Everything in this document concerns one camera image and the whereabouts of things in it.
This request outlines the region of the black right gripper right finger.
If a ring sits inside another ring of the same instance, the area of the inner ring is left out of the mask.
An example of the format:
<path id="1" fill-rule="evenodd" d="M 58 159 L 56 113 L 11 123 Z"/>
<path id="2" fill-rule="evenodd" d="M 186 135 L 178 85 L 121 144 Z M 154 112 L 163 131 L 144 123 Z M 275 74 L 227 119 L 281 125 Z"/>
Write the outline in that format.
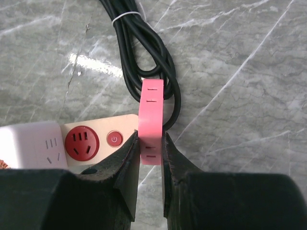
<path id="1" fill-rule="evenodd" d="M 164 217 L 170 230 L 304 230 L 296 183 L 274 173 L 204 172 L 162 137 Z"/>

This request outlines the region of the beige power strip red sockets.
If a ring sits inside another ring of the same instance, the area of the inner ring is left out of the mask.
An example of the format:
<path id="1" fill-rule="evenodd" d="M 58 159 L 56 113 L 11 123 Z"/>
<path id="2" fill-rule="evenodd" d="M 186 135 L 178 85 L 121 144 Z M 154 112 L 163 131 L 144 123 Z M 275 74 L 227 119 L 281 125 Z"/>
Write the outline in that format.
<path id="1" fill-rule="evenodd" d="M 60 128 L 68 167 L 76 169 L 97 164 L 117 151 L 138 129 L 138 116 L 99 118 Z"/>

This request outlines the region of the white cube socket adapter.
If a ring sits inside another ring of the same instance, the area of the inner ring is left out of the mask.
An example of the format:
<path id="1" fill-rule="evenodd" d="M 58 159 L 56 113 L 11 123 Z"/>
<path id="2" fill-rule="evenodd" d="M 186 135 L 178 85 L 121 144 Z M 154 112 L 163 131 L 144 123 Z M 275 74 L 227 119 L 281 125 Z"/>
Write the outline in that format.
<path id="1" fill-rule="evenodd" d="M 67 169 L 60 125 L 45 121 L 2 126 L 0 160 L 11 169 Z"/>

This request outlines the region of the pink plug adapter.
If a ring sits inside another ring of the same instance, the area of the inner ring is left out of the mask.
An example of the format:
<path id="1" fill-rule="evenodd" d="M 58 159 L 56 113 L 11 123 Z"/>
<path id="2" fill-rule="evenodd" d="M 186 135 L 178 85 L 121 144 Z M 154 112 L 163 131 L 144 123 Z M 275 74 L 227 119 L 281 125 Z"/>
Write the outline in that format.
<path id="1" fill-rule="evenodd" d="M 161 164 L 164 81 L 144 79 L 138 114 L 138 137 L 144 165 Z"/>

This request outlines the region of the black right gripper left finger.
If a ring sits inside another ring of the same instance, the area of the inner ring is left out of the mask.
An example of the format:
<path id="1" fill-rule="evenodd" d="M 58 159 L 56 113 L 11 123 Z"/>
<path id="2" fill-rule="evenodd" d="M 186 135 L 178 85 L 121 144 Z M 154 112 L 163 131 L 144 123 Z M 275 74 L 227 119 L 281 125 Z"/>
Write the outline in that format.
<path id="1" fill-rule="evenodd" d="M 68 170 L 0 172 L 3 230 L 128 230 L 135 220 L 140 166 L 137 132 L 80 174 Z"/>

